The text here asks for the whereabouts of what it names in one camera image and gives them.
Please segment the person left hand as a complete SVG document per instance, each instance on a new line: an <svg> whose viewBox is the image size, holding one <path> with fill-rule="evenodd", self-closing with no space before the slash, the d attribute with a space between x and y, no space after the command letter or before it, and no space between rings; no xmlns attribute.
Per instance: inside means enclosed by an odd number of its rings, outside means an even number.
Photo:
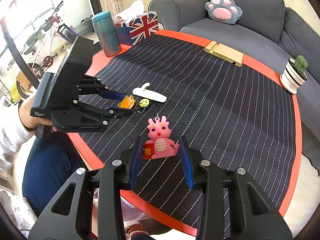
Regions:
<svg viewBox="0 0 320 240"><path fill-rule="evenodd" d="M51 126L53 131L56 132L56 128L53 127L53 123L50 119L37 118L31 116L31 107L34 102L34 97L25 100L19 107L18 113L23 126L29 130L34 130L39 125Z"/></svg>

